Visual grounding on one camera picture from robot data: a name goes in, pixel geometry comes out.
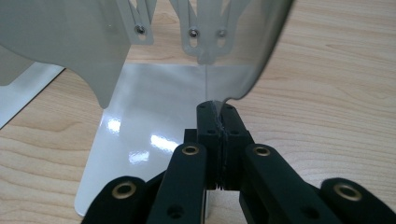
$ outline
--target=wooden table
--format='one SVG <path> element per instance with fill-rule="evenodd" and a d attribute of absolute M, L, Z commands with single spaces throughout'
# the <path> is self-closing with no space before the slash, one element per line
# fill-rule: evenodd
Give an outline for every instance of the wooden table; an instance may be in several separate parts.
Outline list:
<path fill-rule="evenodd" d="M 396 2 L 298 1 L 239 110 L 302 178 L 356 181 L 396 210 Z M 102 109 L 65 70 L 0 130 L 0 222 L 79 223 L 78 183 Z M 207 223 L 246 222 L 216 191 Z"/>

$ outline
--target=metal bracket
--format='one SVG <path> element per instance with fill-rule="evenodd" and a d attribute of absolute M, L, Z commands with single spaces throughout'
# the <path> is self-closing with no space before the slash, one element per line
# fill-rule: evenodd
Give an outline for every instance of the metal bracket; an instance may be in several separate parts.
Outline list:
<path fill-rule="evenodd" d="M 230 0 L 226 4 L 198 0 L 196 14 L 190 1 L 170 2 L 179 18 L 184 52 L 196 56 L 199 64 L 212 64 L 216 57 L 232 50 L 236 24 L 250 0 Z"/>
<path fill-rule="evenodd" d="M 136 6 L 129 0 L 117 0 L 126 33 L 132 45 L 152 45 L 151 30 L 157 0 L 136 0 Z"/>

